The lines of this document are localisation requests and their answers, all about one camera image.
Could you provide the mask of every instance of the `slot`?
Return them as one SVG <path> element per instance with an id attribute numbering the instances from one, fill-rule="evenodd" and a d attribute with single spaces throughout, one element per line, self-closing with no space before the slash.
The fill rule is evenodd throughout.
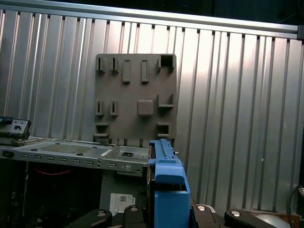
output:
<path id="1" fill-rule="evenodd" d="M 96 71 L 99 71 L 102 74 L 105 72 L 105 68 L 104 68 L 105 61 L 104 60 L 105 59 L 102 57 L 97 57 L 97 59 L 96 59 Z"/>
<path id="2" fill-rule="evenodd" d="M 176 68 L 176 57 L 175 55 L 160 55 L 158 57 L 158 73 L 160 73 L 161 68 L 168 68 L 169 72 L 173 72 Z"/>
<path id="3" fill-rule="evenodd" d="M 110 115 L 118 116 L 118 102 L 117 101 L 111 101 Z"/>
<path id="4" fill-rule="evenodd" d="M 119 61 L 118 58 L 115 58 L 115 57 L 112 58 L 112 73 L 113 73 L 113 75 L 116 75 L 118 73 L 118 66 L 119 66 L 118 61 Z"/>
<path id="5" fill-rule="evenodd" d="M 113 71 L 115 71 L 115 58 L 112 58 L 112 63 L 113 63 Z"/>
<path id="6" fill-rule="evenodd" d="M 142 61 L 142 83 L 148 83 L 149 82 L 149 66 L 148 61 L 143 60 Z"/>
<path id="7" fill-rule="evenodd" d="M 104 102 L 97 101 L 95 115 L 104 115 Z"/>
<path id="8" fill-rule="evenodd" d="M 168 137 L 170 135 L 170 124 L 169 123 L 157 123 L 157 136 Z"/>

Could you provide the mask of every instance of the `white label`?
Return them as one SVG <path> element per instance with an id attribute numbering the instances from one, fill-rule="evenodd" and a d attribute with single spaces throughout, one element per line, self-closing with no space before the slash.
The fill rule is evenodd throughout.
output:
<path id="1" fill-rule="evenodd" d="M 116 215 L 118 209 L 124 210 L 126 207 L 135 204 L 133 195 L 111 193 L 110 212 Z"/>

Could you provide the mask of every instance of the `corrugated metal wall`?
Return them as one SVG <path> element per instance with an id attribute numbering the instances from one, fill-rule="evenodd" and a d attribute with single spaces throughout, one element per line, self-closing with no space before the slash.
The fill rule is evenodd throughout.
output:
<path id="1" fill-rule="evenodd" d="M 1 11 L 0 115 L 32 120 L 35 136 L 91 141 L 95 56 L 175 53 L 175 149 L 193 197 L 220 213 L 285 211 L 299 176 L 302 42 L 157 22 Z"/>

